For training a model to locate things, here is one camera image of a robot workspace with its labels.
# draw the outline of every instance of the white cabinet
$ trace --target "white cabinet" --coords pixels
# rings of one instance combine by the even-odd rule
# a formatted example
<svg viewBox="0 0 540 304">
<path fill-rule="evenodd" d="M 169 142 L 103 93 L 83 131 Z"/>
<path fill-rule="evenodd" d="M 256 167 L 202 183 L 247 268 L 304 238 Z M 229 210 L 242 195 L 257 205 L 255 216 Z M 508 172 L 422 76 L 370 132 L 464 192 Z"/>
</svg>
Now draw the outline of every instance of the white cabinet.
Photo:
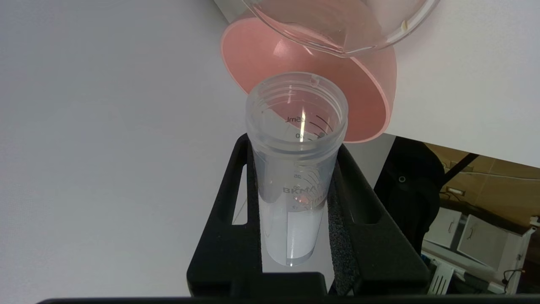
<svg viewBox="0 0 540 304">
<path fill-rule="evenodd" d="M 429 226 L 429 231 L 425 234 L 424 240 L 450 248 L 460 217 L 461 212 L 440 208 L 437 217 Z"/>
<path fill-rule="evenodd" d="M 505 230 L 469 215 L 457 251 L 496 270 L 507 238 Z"/>
</svg>

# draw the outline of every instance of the clear plastic tube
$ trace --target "clear plastic tube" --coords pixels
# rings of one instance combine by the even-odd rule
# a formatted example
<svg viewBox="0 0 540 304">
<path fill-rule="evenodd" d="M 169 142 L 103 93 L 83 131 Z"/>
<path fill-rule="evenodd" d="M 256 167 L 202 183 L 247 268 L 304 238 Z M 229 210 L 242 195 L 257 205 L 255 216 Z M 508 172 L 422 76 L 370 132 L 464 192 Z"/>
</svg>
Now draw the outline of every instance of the clear plastic tube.
<svg viewBox="0 0 540 304">
<path fill-rule="evenodd" d="M 262 234 L 282 265 L 313 253 L 347 109 L 334 83 L 306 72 L 266 79 L 247 98 Z"/>
</svg>

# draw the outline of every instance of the drawer handle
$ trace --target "drawer handle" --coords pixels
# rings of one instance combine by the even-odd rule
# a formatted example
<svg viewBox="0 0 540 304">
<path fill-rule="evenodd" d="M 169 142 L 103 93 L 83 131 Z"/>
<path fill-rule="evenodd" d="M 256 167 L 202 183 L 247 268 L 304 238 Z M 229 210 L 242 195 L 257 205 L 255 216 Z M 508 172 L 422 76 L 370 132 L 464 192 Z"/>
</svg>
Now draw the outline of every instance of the drawer handle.
<svg viewBox="0 0 540 304">
<path fill-rule="evenodd" d="M 471 233 L 469 234 L 469 237 L 467 238 L 467 240 L 471 239 L 471 236 L 473 236 L 473 232 L 474 232 L 474 227 L 471 228 Z"/>
</svg>

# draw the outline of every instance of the white cable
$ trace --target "white cable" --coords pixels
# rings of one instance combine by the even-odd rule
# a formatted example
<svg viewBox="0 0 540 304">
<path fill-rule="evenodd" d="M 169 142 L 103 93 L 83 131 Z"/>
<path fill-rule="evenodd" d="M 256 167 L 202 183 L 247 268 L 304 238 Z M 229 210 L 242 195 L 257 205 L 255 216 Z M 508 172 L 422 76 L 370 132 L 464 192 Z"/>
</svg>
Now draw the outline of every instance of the white cable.
<svg viewBox="0 0 540 304">
<path fill-rule="evenodd" d="M 460 172 L 460 174 L 487 175 L 487 176 L 493 176 L 493 177 L 503 177 L 506 179 L 520 180 L 520 181 L 540 181 L 540 179 L 534 179 L 534 178 L 529 178 L 529 177 L 508 176 L 508 175 L 483 173 L 483 172 Z"/>
</svg>

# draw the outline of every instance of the white drawer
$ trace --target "white drawer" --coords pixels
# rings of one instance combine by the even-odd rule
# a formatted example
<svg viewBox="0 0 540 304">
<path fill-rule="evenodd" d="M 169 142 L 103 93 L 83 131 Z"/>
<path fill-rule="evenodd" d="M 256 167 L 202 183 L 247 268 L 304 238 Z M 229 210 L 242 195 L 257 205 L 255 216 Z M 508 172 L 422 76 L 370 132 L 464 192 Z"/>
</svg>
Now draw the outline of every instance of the white drawer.
<svg viewBox="0 0 540 304">
<path fill-rule="evenodd" d="M 461 212 L 439 208 L 437 217 L 429 226 L 429 231 L 424 236 L 424 240 L 450 248 L 460 217 Z"/>
<path fill-rule="evenodd" d="M 507 238 L 508 232 L 469 215 L 457 251 L 496 270 Z"/>
</svg>

